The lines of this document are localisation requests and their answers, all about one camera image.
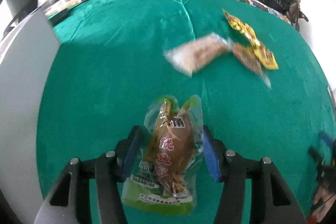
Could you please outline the orange brown snack packet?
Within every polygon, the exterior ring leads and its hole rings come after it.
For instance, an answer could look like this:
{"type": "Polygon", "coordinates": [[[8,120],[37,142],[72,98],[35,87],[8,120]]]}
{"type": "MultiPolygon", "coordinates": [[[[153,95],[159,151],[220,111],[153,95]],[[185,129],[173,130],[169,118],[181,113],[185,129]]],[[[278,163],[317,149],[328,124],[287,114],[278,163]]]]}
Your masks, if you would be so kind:
{"type": "Polygon", "coordinates": [[[268,88],[272,87],[269,77],[263,72],[260,61],[246,47],[233,43],[232,53],[246,68],[260,77],[268,88]]]}

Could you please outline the white cardboard box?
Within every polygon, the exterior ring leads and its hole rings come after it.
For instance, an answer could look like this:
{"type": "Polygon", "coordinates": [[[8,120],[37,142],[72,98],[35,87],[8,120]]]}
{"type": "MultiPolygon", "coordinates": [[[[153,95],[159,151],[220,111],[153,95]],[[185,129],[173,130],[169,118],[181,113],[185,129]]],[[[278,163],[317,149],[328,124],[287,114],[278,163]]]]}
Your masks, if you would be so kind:
{"type": "Polygon", "coordinates": [[[1,191],[22,223],[43,202],[37,172],[39,108],[60,47],[41,10],[1,41],[1,191]]]}

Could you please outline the yellow spicy snack packet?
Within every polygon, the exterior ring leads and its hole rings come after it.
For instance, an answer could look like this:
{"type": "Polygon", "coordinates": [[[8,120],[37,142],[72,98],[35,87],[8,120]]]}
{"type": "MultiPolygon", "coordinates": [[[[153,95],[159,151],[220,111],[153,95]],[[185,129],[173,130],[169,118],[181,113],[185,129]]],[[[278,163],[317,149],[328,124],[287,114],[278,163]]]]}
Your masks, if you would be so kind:
{"type": "Polygon", "coordinates": [[[226,10],[222,9],[222,11],[230,27],[242,34],[242,36],[248,40],[250,46],[247,47],[247,50],[257,57],[264,68],[268,70],[278,70],[278,64],[273,52],[267,49],[266,46],[257,38],[253,28],[247,23],[242,22],[236,16],[229,14],[226,10]]]}

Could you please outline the green table cloth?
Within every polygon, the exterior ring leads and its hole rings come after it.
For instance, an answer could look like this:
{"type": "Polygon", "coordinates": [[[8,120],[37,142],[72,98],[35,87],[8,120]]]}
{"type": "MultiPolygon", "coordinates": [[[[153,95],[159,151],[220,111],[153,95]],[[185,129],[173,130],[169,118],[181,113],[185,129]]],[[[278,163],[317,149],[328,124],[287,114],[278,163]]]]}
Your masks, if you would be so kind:
{"type": "Polygon", "coordinates": [[[287,22],[235,0],[90,0],[54,27],[60,48],[43,93],[37,165],[47,195],[73,157],[93,159],[115,147],[149,106],[171,95],[201,97],[203,119],[227,148],[271,158],[303,212],[310,211],[316,169],[311,146],[329,157],[318,135],[335,135],[327,79],[313,52],[287,22]],[[226,53],[188,77],[163,52],[215,32],[245,39],[224,13],[248,23],[279,69],[271,87],[226,53]]]}

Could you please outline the pale tan snack packet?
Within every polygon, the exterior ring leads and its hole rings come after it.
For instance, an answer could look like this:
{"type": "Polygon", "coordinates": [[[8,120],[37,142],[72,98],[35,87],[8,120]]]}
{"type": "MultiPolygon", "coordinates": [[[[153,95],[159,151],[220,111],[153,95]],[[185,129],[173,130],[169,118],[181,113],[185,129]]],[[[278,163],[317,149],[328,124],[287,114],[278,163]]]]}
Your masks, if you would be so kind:
{"type": "Polygon", "coordinates": [[[233,44],[231,39],[225,39],[212,32],[164,51],[163,56],[177,71],[191,77],[224,52],[230,52],[233,44]]]}

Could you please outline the brown squid snack packet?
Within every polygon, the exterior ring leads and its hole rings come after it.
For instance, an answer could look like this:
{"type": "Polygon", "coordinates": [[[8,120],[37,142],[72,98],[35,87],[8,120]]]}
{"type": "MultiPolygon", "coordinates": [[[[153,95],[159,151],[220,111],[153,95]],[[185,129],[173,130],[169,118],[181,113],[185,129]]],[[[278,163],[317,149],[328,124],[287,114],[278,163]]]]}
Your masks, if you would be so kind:
{"type": "Polygon", "coordinates": [[[179,105],[173,96],[154,102],[145,135],[122,189],[124,205],[154,213],[188,215],[197,205],[196,173],[202,163],[201,99],[179,105]]]}

